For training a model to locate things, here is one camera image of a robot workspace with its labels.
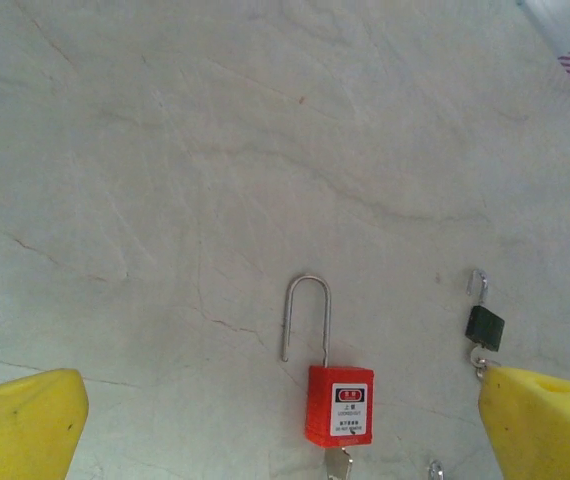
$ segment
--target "warning label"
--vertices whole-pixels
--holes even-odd
[[[367,385],[335,383],[332,388],[332,437],[367,433]]]

